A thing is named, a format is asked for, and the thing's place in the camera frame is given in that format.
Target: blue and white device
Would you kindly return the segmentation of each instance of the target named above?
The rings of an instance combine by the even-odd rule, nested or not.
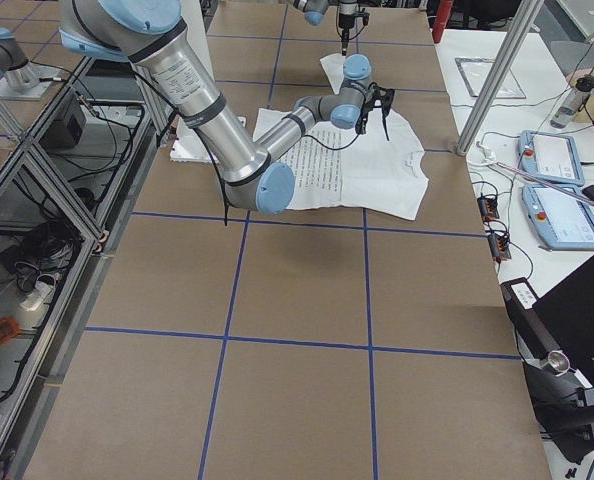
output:
[[[575,185],[560,185],[581,195]],[[544,245],[551,250],[594,250],[594,215],[588,205],[538,184],[523,188],[524,208]]]
[[[570,135],[524,130],[517,145],[519,165],[525,172],[549,182],[584,184],[575,139]]]

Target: black monitor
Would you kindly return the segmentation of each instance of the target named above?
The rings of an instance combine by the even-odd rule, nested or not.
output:
[[[594,386],[594,255],[537,300],[533,309]]]

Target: red cylinder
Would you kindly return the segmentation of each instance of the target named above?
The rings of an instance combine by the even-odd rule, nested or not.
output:
[[[441,0],[439,8],[437,8],[437,18],[433,23],[433,41],[435,43],[441,42],[441,36],[444,34],[448,20],[450,20],[450,13],[453,11],[453,0]]]

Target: white table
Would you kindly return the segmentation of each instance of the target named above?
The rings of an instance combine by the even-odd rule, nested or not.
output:
[[[444,32],[441,44],[437,46],[439,62],[446,82],[446,87],[453,105],[453,115],[457,128],[461,131],[471,109],[459,105],[473,105],[474,99],[468,93],[461,74],[455,63],[456,57],[495,58],[503,38],[503,32],[479,32],[463,30],[447,30]],[[546,45],[536,33],[527,36],[520,50],[512,72],[526,94],[526,99],[509,100],[498,99],[494,104],[504,105],[534,105],[542,100],[554,97],[566,89],[566,81],[552,59]],[[557,100],[550,100],[538,106],[494,107],[490,110],[477,139],[480,140],[485,132],[500,132],[506,135],[519,135],[523,130],[537,130],[543,132],[565,133],[578,130],[588,124],[571,123],[563,131],[553,129],[549,122],[549,114],[554,111]],[[572,133],[582,162],[594,161],[594,128]],[[488,134],[485,144],[491,147],[497,159],[514,167],[518,163],[518,140],[499,135]],[[484,160],[483,153],[473,145],[467,155],[469,162],[480,163]],[[485,180],[497,186],[500,192],[507,192],[510,182],[501,175],[486,167],[470,167],[473,181]],[[584,167],[586,185],[594,184],[594,166]],[[499,211],[505,224],[510,222],[511,240],[530,255],[534,263],[534,272],[530,283],[538,295],[543,295],[559,283],[566,275],[587,260],[594,252],[549,252],[540,247],[539,238],[531,230],[521,204],[521,187],[525,182],[516,177],[512,199],[509,195],[499,198]],[[481,185],[475,185],[475,193],[479,194]],[[490,187],[485,193],[492,192]],[[512,260],[502,262],[499,270],[499,281],[514,279],[528,275],[530,264],[526,257],[511,246]],[[544,445],[549,459],[553,479],[563,478],[568,468],[576,465],[569,464],[559,450],[550,443]],[[579,467],[577,478],[585,478],[592,454],[586,456]]]

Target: metal cylinder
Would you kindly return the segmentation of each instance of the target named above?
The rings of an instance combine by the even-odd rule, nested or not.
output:
[[[493,68],[491,69],[484,87],[482,88],[477,101],[473,106],[466,125],[461,132],[459,141],[455,147],[457,155],[465,156],[475,141],[475,137],[481,125],[484,123],[488,110],[499,92],[510,66],[512,65],[519,49],[524,43],[524,38],[535,20],[537,13],[544,4],[544,0],[523,0],[519,5],[510,30],[504,38]]]

